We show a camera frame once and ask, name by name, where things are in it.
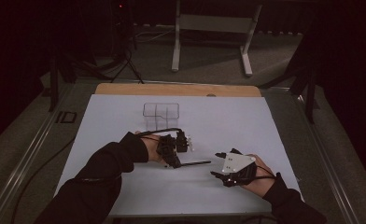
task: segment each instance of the hand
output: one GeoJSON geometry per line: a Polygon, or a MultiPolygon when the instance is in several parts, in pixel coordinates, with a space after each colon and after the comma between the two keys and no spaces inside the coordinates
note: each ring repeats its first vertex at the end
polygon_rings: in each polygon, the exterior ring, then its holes
{"type": "Polygon", "coordinates": [[[156,134],[150,134],[141,136],[140,139],[145,143],[146,148],[148,149],[148,160],[156,161],[161,164],[166,164],[166,162],[162,159],[162,156],[157,153],[157,146],[159,144],[160,136],[156,134]]]}
{"type": "MultiPolygon", "coordinates": [[[[256,165],[264,168],[265,170],[267,170],[269,172],[268,173],[267,171],[258,167],[256,176],[264,176],[264,175],[271,175],[271,174],[274,175],[273,172],[271,171],[270,167],[268,167],[259,156],[257,156],[257,155],[249,155],[249,156],[255,157],[256,165]]],[[[275,180],[272,178],[256,179],[256,180],[253,180],[250,184],[243,185],[241,187],[259,195],[260,197],[264,197],[265,193],[267,193],[267,191],[271,188],[271,186],[274,184],[274,182],[275,182],[275,180]]]]}

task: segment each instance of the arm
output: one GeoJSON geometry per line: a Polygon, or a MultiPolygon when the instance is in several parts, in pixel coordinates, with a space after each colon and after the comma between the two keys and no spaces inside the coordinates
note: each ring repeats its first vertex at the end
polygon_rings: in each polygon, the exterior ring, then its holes
{"type": "Polygon", "coordinates": [[[156,141],[127,133],[96,151],[35,223],[102,223],[119,197],[121,173],[131,172],[134,162],[162,161],[155,151],[158,136],[152,138],[156,141]]]}
{"type": "MultiPolygon", "coordinates": [[[[272,174],[271,169],[256,155],[257,169],[256,176],[272,174]]],[[[295,189],[288,189],[280,173],[276,174],[276,179],[257,179],[252,183],[242,186],[264,200],[272,206],[273,215],[282,223],[288,224],[321,224],[326,223],[326,218],[316,209],[302,201],[300,193],[295,189]]]]}

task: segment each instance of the person's right hand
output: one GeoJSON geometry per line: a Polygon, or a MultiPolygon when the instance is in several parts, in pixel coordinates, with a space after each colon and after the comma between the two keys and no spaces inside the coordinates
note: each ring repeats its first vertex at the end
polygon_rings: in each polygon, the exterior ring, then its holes
{"type": "MultiPolygon", "coordinates": [[[[264,175],[271,175],[273,172],[271,171],[270,167],[268,167],[262,159],[257,155],[249,155],[256,158],[256,165],[259,166],[257,168],[256,176],[264,176],[264,175]]],[[[248,185],[242,185],[241,187],[247,189],[260,197],[264,197],[265,193],[271,188],[274,184],[275,180],[272,178],[264,178],[264,179],[255,179],[248,185]]]]}

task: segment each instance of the table surface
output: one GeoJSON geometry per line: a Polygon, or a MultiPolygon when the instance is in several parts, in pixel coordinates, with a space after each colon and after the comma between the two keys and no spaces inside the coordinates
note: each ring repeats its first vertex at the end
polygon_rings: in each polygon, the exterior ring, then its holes
{"type": "Polygon", "coordinates": [[[255,87],[101,84],[91,97],[58,188],[85,165],[91,154],[127,132],[143,130],[145,103],[178,103],[178,127],[192,137],[194,151],[182,162],[212,161],[178,169],[136,164],[123,174],[111,217],[237,215],[270,212],[263,199],[239,187],[226,188],[210,171],[221,173],[217,152],[233,147],[260,155],[299,189],[268,105],[255,87]],[[206,97],[212,94],[217,97],[206,97]]]}

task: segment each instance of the dark background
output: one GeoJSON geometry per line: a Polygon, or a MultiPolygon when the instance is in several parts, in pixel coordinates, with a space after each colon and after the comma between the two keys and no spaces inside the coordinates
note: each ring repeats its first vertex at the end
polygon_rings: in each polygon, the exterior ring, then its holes
{"type": "MultiPolygon", "coordinates": [[[[86,29],[110,19],[98,17],[107,14],[103,7],[92,24],[86,23],[77,8],[91,8],[88,4],[93,2],[0,1],[0,133],[43,91],[39,77],[49,71],[51,43],[80,59],[91,59],[94,41],[86,29]]],[[[240,1],[225,2],[188,0],[182,10],[226,16],[251,12],[238,7],[240,1]]],[[[324,88],[366,169],[366,0],[320,1],[315,7],[316,1],[265,2],[257,32],[304,34],[287,71],[318,64],[317,84],[324,88]]],[[[175,22],[175,1],[132,3],[138,24],[175,22]]]]}

